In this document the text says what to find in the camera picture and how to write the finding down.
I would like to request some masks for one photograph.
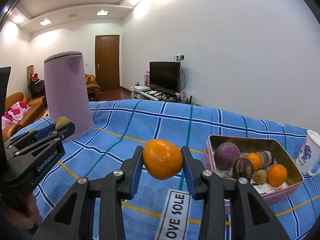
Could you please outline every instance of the purple sweet potato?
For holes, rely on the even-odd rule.
[[[223,143],[219,145],[214,153],[216,166],[223,170],[229,170],[236,159],[240,158],[240,150],[233,143]]]

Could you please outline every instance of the blue gripper pad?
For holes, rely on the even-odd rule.
[[[136,193],[138,191],[138,186],[139,186],[142,167],[143,167],[143,161],[142,161],[143,147],[141,147],[141,149],[137,148],[136,152],[137,151],[139,151],[139,154],[137,155],[136,164],[134,166],[133,174],[132,174],[132,177],[131,177],[131,190],[129,192],[131,198],[133,198],[134,195],[136,195]]]
[[[183,156],[183,172],[188,187],[188,192],[194,200],[204,199],[208,192],[208,186],[201,180],[201,173],[204,166],[200,160],[192,157],[187,146],[181,148]]]
[[[124,171],[124,181],[118,185],[118,192],[122,199],[133,199],[138,191],[139,181],[142,172],[142,152],[143,147],[137,146],[131,159],[125,160],[121,165],[121,170]]]
[[[38,134],[36,136],[37,141],[40,141],[41,139],[45,138],[48,136],[49,132],[52,132],[56,129],[56,124],[53,123],[45,128],[42,128],[38,131]]]

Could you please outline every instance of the air vent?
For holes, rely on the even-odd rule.
[[[75,18],[75,17],[78,17],[78,16],[79,16],[78,14],[72,13],[72,14],[69,14],[69,19],[70,19],[70,18]]]

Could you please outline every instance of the television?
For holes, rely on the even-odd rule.
[[[150,62],[150,88],[164,92],[180,91],[180,62]]]

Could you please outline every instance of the white mug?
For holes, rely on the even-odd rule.
[[[312,130],[307,131],[307,138],[304,141],[299,156],[296,159],[298,169],[304,175],[315,176],[320,173],[320,168],[316,173],[312,169],[320,158],[320,135]]]

